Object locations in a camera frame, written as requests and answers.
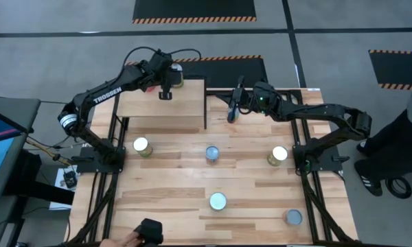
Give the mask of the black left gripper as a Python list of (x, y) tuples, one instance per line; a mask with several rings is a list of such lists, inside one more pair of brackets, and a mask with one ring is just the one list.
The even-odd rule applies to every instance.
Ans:
[(171, 100), (172, 83), (169, 79), (169, 73), (172, 71), (173, 64), (172, 55), (161, 51), (154, 50), (154, 53), (149, 61), (142, 61), (142, 71), (144, 79), (142, 80), (142, 90), (147, 91), (153, 86), (160, 86), (159, 91), (160, 100)]

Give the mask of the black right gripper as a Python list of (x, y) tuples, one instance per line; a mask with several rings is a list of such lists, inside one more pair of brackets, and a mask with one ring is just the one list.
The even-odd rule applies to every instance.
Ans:
[[(228, 108), (237, 106), (240, 110), (237, 100), (240, 100), (244, 93), (244, 81), (245, 77), (241, 75), (238, 78), (237, 87), (233, 90), (233, 99), (229, 100)], [(277, 115), (281, 100), (281, 95), (273, 86), (267, 82), (256, 82), (253, 90), (248, 92), (247, 102), (244, 107), (249, 112)]]

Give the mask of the green oranges label can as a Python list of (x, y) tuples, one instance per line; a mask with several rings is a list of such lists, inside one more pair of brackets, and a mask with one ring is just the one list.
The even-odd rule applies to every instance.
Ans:
[(135, 139), (133, 149), (142, 157), (149, 157), (153, 152), (153, 147), (145, 137)]
[(182, 66), (180, 64), (173, 63), (170, 69), (171, 69), (170, 76), (171, 76), (171, 81), (172, 81), (172, 87), (181, 88), (184, 84)]

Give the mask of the pink and teal label can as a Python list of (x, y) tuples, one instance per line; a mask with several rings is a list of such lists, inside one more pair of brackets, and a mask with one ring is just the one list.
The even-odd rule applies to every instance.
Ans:
[(205, 157), (211, 163), (215, 163), (218, 160), (219, 154), (219, 149), (214, 145), (207, 147), (205, 151)]

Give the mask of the black hazard-striped floor mat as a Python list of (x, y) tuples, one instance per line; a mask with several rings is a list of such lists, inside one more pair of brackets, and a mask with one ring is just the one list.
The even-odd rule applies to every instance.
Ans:
[(136, 0), (133, 24), (255, 22), (254, 0)]
[(412, 51), (370, 49), (368, 54), (380, 88), (412, 91)]
[(176, 58), (173, 65), (176, 64), (182, 70), (183, 84), (174, 85), (174, 89), (190, 86), (204, 91), (208, 88), (233, 88), (241, 75), (244, 77), (244, 85), (248, 87), (258, 81), (267, 81), (261, 55)]

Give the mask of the small black device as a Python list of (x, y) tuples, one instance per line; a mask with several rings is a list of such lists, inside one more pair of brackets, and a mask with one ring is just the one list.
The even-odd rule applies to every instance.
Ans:
[(64, 172), (63, 180), (68, 189), (74, 188), (78, 183), (78, 179), (74, 171)]

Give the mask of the tin can with silver lid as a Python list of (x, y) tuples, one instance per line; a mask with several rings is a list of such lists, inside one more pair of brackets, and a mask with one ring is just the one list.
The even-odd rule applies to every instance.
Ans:
[(300, 225), (303, 221), (302, 214), (297, 209), (288, 209), (283, 214), (285, 223), (293, 226)]

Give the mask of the white paper sheet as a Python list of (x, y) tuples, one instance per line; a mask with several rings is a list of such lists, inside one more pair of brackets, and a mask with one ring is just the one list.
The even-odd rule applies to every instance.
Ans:
[[(79, 179), (80, 174), (76, 170), (77, 170), (76, 165), (72, 165), (71, 167), (58, 169), (54, 186), (58, 187), (58, 188), (61, 188), (61, 189), (66, 189), (68, 191), (74, 192), (76, 190), (76, 186), (71, 187), (71, 188), (68, 188), (66, 186), (65, 179), (64, 179), (64, 173), (65, 172), (74, 172), (75, 177), (77, 179)], [(57, 203), (57, 202), (50, 202), (50, 205), (49, 205), (49, 210), (53, 210), (53, 211), (67, 210), (67, 209), (71, 209), (71, 205), (61, 204), (61, 203)]]

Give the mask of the black handheld device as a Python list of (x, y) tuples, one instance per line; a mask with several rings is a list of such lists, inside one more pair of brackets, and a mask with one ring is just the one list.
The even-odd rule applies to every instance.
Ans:
[(163, 225), (156, 220), (145, 218), (134, 232), (142, 239), (140, 247), (157, 247), (163, 243)]

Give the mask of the person's hand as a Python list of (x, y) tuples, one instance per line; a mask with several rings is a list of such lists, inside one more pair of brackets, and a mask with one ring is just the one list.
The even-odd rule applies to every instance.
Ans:
[(104, 239), (99, 247), (139, 247), (143, 242), (137, 232), (131, 232), (122, 239)]

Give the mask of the person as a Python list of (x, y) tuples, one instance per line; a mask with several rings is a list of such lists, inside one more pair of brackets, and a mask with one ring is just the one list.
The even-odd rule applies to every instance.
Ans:
[(412, 173), (412, 93), (406, 109), (365, 141), (359, 160), (365, 176), (381, 182)]

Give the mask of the monitor with blue screen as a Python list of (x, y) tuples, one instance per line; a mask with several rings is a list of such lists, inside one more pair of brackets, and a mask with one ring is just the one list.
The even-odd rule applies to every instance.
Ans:
[(38, 108), (0, 110), (0, 197), (14, 171), (23, 143), (32, 131)]

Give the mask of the wooden shelf with black frame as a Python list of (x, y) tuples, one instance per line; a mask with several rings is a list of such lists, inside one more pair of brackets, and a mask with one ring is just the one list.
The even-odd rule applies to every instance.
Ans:
[(204, 127), (205, 81), (185, 80), (171, 90), (172, 99), (159, 99), (159, 88), (132, 91), (119, 97), (117, 116), (129, 118), (132, 128), (195, 129)]

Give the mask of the black aluminium rig frame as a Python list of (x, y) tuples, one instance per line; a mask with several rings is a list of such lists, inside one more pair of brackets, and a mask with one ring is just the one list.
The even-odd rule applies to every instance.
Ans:
[[(334, 237), (320, 205), (356, 237), (346, 188), (336, 174), (297, 175), (292, 158), (277, 167), (266, 159), (275, 146), (291, 149), (308, 135), (329, 133), (329, 125), (277, 123), (255, 113), (228, 123), (226, 104), (217, 92), (207, 93), (203, 128), (132, 128), (129, 118), (119, 117), (114, 142), (126, 148), (126, 161), (114, 198), (95, 223), (95, 238), (119, 239), (150, 218), (162, 223), (166, 246), (311, 244)], [(133, 149), (139, 137), (153, 147), (149, 157)], [(211, 145), (220, 151), (215, 163), (205, 157)], [(209, 206), (216, 192), (227, 198), (222, 211)], [(300, 211), (300, 225), (285, 223), (288, 209)]]

